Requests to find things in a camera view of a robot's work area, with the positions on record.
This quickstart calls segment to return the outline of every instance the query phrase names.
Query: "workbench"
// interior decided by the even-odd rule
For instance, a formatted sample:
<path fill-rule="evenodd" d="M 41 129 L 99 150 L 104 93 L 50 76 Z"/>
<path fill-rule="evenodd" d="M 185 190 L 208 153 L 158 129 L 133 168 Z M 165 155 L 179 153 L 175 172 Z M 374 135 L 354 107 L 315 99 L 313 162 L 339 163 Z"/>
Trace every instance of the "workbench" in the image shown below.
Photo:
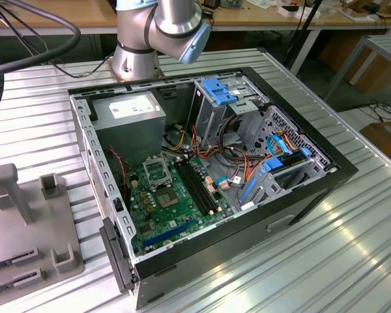
<path fill-rule="evenodd" d="M 25 2 L 52 12 L 74 23 L 84 35 L 115 34 L 117 32 L 116 14 L 107 0 L 26 0 Z M 28 23 L 41 35 L 71 34 L 68 29 L 61 27 L 53 21 L 16 8 L 14 10 L 23 21 Z M 214 21 L 211 21 L 212 30 L 292 31 L 297 28 L 298 19 L 286 18 L 277 11 L 278 9 L 276 7 L 270 7 L 264 10 L 246 1 L 241 9 L 218 7 L 214 11 Z M 14 25 L 16 27 L 20 26 L 18 22 L 15 22 Z M 291 67 L 291 72 L 296 74 L 300 70 L 321 31 L 339 29 L 386 29 L 386 34 L 391 35 L 391 19 L 387 19 L 385 23 L 383 21 L 357 23 L 339 12 L 330 16 L 321 16 L 311 22 L 309 26 L 310 33 Z M 26 29 L 21 29 L 21 33 L 23 35 L 31 35 Z M 11 29 L 5 27 L 0 21 L 0 36 L 9 35 L 13 36 Z"/>
<path fill-rule="evenodd" d="M 75 73 L 96 64 L 64 68 Z M 267 53 L 209 52 L 190 66 L 169 57 L 161 57 L 160 64 L 167 76 L 253 67 L 359 172 L 298 224 L 143 311 L 391 311 L 391 161 Z M 85 271 L 7 303 L 0 312 L 134 312 L 133 298 L 118 291 L 98 232 L 102 219 L 80 157 L 66 92 L 112 83 L 108 68 L 81 80 L 49 66 L 5 78 L 0 164 L 15 163 L 19 182 L 51 172 L 66 179 Z"/>

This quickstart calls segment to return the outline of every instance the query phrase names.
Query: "aluminum extrusion table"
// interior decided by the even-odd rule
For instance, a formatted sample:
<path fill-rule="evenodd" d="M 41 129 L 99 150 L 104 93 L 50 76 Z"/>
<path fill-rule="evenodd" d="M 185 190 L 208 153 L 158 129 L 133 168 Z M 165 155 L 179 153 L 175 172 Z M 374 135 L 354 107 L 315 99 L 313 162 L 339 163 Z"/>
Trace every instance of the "aluminum extrusion table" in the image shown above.
<path fill-rule="evenodd" d="M 391 311 L 391 161 L 267 53 L 204 53 L 190 66 L 168 57 L 160 62 L 166 75 L 253 67 L 359 172 L 303 221 L 139 312 Z M 65 69 L 83 72 L 96 64 Z M 66 93 L 67 88 L 112 81 L 106 67 L 84 80 L 52 67 L 6 75 L 0 164 L 14 162 L 20 181 L 52 171 L 65 177 L 85 271 L 0 306 L 0 312 L 134 312 L 133 298 L 117 289 L 98 234 L 102 220 Z"/>
<path fill-rule="evenodd" d="M 325 101 L 327 101 L 332 96 L 333 92 L 336 90 L 347 71 L 350 69 L 356 58 L 360 55 L 365 47 L 372 49 L 372 53 L 365 60 L 365 63 L 371 63 L 377 54 L 383 56 L 385 59 L 391 62 L 391 36 L 363 36 L 328 86 L 327 92 L 323 97 Z"/>

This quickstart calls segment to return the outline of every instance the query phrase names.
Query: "blue cable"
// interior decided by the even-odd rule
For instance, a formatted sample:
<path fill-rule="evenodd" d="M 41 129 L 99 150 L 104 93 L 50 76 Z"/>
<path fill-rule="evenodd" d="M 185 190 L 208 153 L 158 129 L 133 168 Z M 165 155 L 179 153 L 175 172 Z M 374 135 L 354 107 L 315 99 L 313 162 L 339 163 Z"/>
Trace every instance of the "blue cable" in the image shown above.
<path fill-rule="evenodd" d="M 228 179 L 227 177 L 219 177 L 216 179 L 216 185 L 219 185 L 219 183 L 221 181 L 231 181 L 233 183 L 233 181 L 231 179 Z"/>
<path fill-rule="evenodd" d="M 272 139 L 275 140 L 280 145 L 280 147 L 281 147 L 283 152 L 288 153 L 289 155 L 293 154 L 293 152 L 290 149 L 287 148 L 287 146 L 285 145 L 284 141 L 280 137 L 278 137 L 277 135 L 271 135 L 267 139 L 267 147 L 268 147 L 268 150 L 269 150 L 269 152 L 271 153 L 272 156 L 275 155 L 275 152 L 274 152 L 274 150 L 272 148 L 272 145 L 271 145 L 271 140 Z"/>
<path fill-rule="evenodd" d="M 219 185 L 219 182 L 226 181 L 226 180 L 227 180 L 227 177 L 219 177 L 216 179 L 216 185 Z"/>

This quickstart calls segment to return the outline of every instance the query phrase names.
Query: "wooden tabletop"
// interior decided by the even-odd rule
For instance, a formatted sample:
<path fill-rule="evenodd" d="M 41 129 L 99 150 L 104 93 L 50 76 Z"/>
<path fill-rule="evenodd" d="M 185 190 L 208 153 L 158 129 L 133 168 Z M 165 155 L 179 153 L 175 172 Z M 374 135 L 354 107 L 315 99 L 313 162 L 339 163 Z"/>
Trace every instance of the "wooden tabletop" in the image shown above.
<path fill-rule="evenodd" d="M 116 27 L 116 14 L 107 0 L 24 0 L 25 2 L 54 13 L 76 24 L 78 27 Z M 60 27 L 58 23 L 41 18 L 19 8 L 9 6 L 23 21 L 31 27 Z M 214 13 L 214 24 L 217 26 L 290 26 L 297 25 L 298 19 L 285 18 L 277 12 L 276 7 L 266 10 L 245 1 L 242 9 L 217 8 Z M 350 26 L 356 23 L 339 12 L 331 16 L 322 16 L 312 25 Z M 362 22 L 360 25 L 375 25 L 375 22 Z M 0 28 L 5 25 L 0 21 Z"/>
<path fill-rule="evenodd" d="M 77 27 L 116 27 L 116 14 L 107 0 L 23 0 L 34 7 L 58 15 Z M 60 24 L 41 18 L 12 5 L 8 6 L 13 13 L 31 27 L 61 27 Z M 0 28 L 6 27 L 0 21 Z"/>
<path fill-rule="evenodd" d="M 379 21 L 378 27 L 384 25 Z M 386 20 L 387 25 L 391 25 L 391 19 Z M 214 12 L 214 24 L 217 26 L 290 26 L 297 25 L 297 18 L 286 18 L 278 13 L 276 7 L 270 7 L 264 10 L 247 1 L 244 2 L 241 9 L 217 8 Z M 342 13 L 336 12 L 330 16 L 321 16 L 314 19 L 311 25 L 332 25 L 332 26 L 354 26 L 357 23 L 350 20 Z M 359 22 L 359 25 L 375 25 L 374 21 Z"/>

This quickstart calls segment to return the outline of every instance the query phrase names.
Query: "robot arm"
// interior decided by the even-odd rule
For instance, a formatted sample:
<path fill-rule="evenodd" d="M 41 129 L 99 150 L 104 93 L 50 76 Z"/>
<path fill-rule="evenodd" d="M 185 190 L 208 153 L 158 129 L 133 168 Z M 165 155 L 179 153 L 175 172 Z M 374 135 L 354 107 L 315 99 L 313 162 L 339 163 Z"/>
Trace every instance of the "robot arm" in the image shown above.
<path fill-rule="evenodd" d="M 195 0 L 118 0 L 116 10 L 113 71 L 120 80 L 157 77 L 156 51 L 193 63 L 210 35 Z"/>

